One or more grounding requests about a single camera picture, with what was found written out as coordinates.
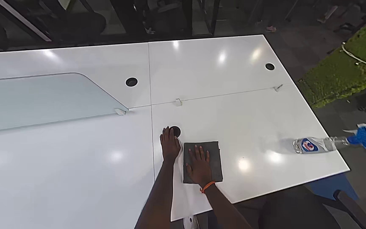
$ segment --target green artificial grass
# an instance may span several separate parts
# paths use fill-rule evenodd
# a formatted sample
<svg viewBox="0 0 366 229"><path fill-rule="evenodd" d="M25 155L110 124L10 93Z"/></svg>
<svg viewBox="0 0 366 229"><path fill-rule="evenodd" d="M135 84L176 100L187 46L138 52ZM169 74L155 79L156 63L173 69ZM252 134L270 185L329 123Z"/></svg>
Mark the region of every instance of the green artificial grass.
<svg viewBox="0 0 366 229"><path fill-rule="evenodd" d="M366 26L349 39L344 47L366 61ZM341 47L309 70L296 85L312 107L322 107L366 88L366 64L340 52Z"/></svg>

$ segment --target orange wrist band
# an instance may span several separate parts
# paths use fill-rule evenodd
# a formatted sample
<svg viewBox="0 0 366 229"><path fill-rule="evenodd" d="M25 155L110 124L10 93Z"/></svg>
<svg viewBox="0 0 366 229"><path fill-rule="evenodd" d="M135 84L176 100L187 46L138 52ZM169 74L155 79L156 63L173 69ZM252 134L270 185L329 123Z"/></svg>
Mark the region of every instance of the orange wrist band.
<svg viewBox="0 0 366 229"><path fill-rule="evenodd" d="M215 184L215 181L211 181L210 183L206 184L206 186L204 186L204 188L200 188L200 192L204 193L204 191L206 190L206 188L210 187L210 185Z"/></svg>

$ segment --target white tabletop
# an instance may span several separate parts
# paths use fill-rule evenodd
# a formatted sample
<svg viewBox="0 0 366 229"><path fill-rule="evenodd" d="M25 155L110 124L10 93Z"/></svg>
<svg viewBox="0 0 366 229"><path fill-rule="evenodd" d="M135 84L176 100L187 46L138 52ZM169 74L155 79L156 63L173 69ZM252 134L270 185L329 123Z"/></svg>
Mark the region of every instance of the white tabletop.
<svg viewBox="0 0 366 229"><path fill-rule="evenodd" d="M327 135L262 35L0 53L0 79L68 72L132 109L0 131L1 229L133 228L165 126L179 126L182 142L219 141L218 187L231 202L349 170L337 151L292 151L293 138ZM182 169L180 157L172 220L211 209Z"/></svg>

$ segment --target gray cleaning cloth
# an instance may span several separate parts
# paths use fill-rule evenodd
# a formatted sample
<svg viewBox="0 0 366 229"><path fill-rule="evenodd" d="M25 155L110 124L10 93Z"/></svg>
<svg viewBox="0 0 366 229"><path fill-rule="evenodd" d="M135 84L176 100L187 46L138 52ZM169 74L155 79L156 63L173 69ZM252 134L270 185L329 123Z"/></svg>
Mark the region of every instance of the gray cleaning cloth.
<svg viewBox="0 0 366 229"><path fill-rule="evenodd" d="M221 170L221 158L220 158L220 148L218 147L218 141L209 141L209 142L198 142L198 143L184 143L183 147L183 183L185 184L194 184L194 182L190 179L189 174L187 172L186 163L193 165L191 163L191 158L189 154L189 149L194 151L194 145L197 147L202 146L204 153L208 150L210 153L210 167L211 167L211 177L215 182L222 181L222 170Z"/></svg>

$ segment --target clear plastic bottle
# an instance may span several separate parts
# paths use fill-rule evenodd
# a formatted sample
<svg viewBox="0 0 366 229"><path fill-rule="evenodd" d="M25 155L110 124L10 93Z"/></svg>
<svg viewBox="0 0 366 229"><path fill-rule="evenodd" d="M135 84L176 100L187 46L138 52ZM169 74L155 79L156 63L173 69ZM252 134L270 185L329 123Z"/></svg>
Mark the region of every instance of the clear plastic bottle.
<svg viewBox="0 0 366 229"><path fill-rule="evenodd" d="M330 152L349 146L346 137L299 138L293 141L293 148L298 154L316 154Z"/></svg>
<svg viewBox="0 0 366 229"><path fill-rule="evenodd" d="M293 148L298 154L316 154L330 152L348 145L361 145L366 149L366 124L357 125L356 130L345 130L353 133L349 137L299 138L293 141Z"/></svg>

